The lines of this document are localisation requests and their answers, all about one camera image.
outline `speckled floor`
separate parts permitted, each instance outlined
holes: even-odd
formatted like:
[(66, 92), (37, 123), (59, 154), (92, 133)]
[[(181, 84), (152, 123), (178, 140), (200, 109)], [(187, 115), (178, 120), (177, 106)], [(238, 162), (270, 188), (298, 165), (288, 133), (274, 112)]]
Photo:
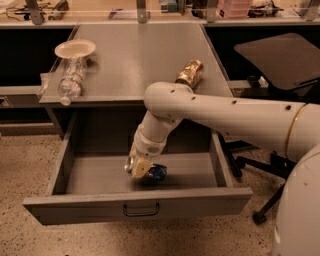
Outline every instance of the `speckled floor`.
[[(282, 182), (246, 167), (235, 186), (250, 186), (253, 197), (238, 216), (42, 226), (22, 206), (42, 195), (61, 145), (57, 135), (0, 138), (0, 255), (269, 255), (276, 208), (256, 226), (251, 215)], [(241, 153), (260, 160), (260, 150)]]

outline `office chair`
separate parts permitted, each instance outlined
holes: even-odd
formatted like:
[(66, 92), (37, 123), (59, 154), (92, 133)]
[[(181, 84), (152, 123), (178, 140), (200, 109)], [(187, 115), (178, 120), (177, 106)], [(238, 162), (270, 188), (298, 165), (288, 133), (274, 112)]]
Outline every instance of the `office chair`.
[[(299, 34), (287, 33), (242, 43), (234, 49), (257, 67), (268, 83), (268, 87), (261, 88), (258, 78), (250, 77), (251, 88), (244, 89), (240, 97), (320, 103), (320, 49)], [(241, 177), (241, 169), (250, 165), (287, 180), (296, 164), (275, 153), (270, 155), (270, 164), (241, 156), (235, 159), (234, 149), (247, 149), (251, 145), (241, 141), (226, 143), (221, 135), (219, 139), (235, 177)], [(259, 211), (253, 213), (255, 224), (266, 222), (265, 214), (280, 199), (283, 188), (284, 184)]]

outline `black panel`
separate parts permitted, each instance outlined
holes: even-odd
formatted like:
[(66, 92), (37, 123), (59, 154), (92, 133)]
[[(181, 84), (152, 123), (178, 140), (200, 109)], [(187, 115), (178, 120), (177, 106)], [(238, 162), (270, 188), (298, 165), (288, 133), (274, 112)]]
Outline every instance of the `black panel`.
[(40, 85), (50, 71), (55, 47), (67, 41), (71, 28), (0, 30), (0, 86)]
[(50, 122), (50, 117), (44, 108), (0, 109), (0, 124), (47, 122)]

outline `bottle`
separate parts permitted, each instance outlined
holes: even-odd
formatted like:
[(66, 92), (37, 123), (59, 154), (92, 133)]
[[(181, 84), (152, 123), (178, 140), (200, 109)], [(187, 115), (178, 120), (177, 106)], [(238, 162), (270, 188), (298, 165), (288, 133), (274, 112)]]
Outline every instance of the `bottle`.
[(190, 60), (178, 74), (175, 83), (186, 84), (193, 89), (201, 80), (203, 64), (200, 60)]
[(72, 56), (68, 59), (67, 67), (59, 84), (62, 105), (69, 106), (72, 99), (81, 95), (86, 70), (87, 63), (84, 58)]

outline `bottle cap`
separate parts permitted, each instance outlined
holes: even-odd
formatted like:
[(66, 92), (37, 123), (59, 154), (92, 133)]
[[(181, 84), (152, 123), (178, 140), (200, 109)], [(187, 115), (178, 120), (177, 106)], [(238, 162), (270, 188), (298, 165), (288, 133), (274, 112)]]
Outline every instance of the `bottle cap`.
[(67, 96), (61, 97), (60, 102), (64, 106), (69, 106), (71, 104), (71, 100)]

